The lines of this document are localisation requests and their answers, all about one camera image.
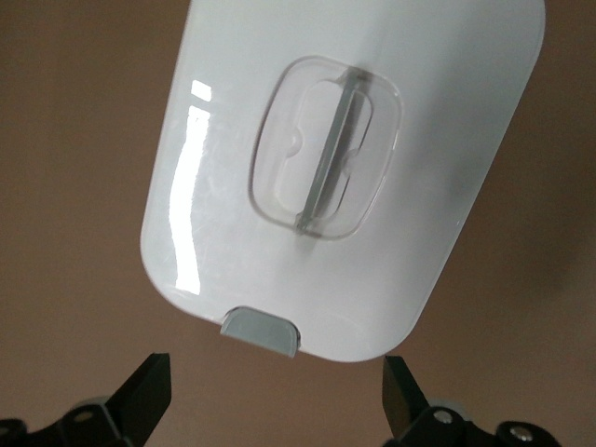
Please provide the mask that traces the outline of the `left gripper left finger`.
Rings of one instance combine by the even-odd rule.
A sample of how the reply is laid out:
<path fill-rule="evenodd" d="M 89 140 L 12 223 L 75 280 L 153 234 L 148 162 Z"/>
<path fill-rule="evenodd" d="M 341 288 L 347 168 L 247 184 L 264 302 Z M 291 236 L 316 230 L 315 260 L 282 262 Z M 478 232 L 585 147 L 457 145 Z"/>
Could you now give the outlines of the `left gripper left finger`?
<path fill-rule="evenodd" d="M 153 353 L 107 401 L 79 405 L 31 432 L 1 421 L 3 446 L 143 446 L 171 403 L 170 355 Z"/>

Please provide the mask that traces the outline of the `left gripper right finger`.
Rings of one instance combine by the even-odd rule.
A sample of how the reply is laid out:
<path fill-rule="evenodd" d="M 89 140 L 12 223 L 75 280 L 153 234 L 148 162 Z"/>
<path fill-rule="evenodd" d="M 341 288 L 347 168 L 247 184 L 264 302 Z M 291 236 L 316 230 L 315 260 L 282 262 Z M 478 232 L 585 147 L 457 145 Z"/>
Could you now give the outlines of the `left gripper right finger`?
<path fill-rule="evenodd" d="M 392 438 L 387 446 L 555 446 L 543 427 L 520 421 L 500 423 L 486 432 L 461 413 L 432 405 L 415 381 L 404 358 L 383 361 L 382 403 Z"/>

